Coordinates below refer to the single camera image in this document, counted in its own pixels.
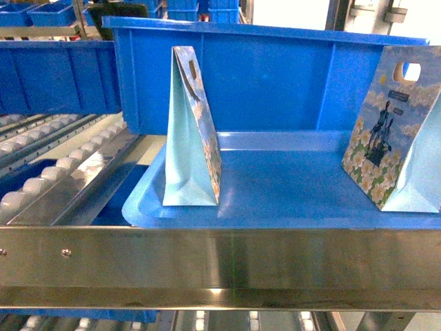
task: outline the metal beam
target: metal beam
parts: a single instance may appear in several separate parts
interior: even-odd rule
[[[330,0],[325,30],[345,31],[353,0]]]
[[[440,235],[2,227],[0,307],[441,311]]]
[[[404,331],[414,312],[366,312],[356,331]]]

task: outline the metal bracket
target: metal bracket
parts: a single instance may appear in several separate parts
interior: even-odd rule
[[[404,331],[414,312],[366,312],[356,331]]]

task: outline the screw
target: screw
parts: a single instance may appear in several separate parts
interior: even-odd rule
[[[66,259],[69,259],[72,256],[72,251],[67,248],[61,251],[61,255]]]

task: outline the light blue gift bag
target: light blue gift bag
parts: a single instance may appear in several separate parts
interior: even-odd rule
[[[439,212],[441,47],[385,47],[343,168],[382,211]]]
[[[221,155],[193,47],[172,49],[163,205],[218,205]]]

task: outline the stacked blue crate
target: stacked blue crate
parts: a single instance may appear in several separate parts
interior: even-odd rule
[[[167,0],[169,19],[178,21],[198,20],[198,0]]]
[[[149,18],[161,19],[163,16],[162,0],[126,0],[126,3],[141,3],[147,7]]]
[[[31,3],[9,3],[0,8],[0,26],[31,26],[28,11],[35,5]]]
[[[219,23],[239,22],[239,0],[209,0],[210,21]]]
[[[34,26],[69,26],[76,20],[73,5],[62,1],[45,3],[28,14]]]

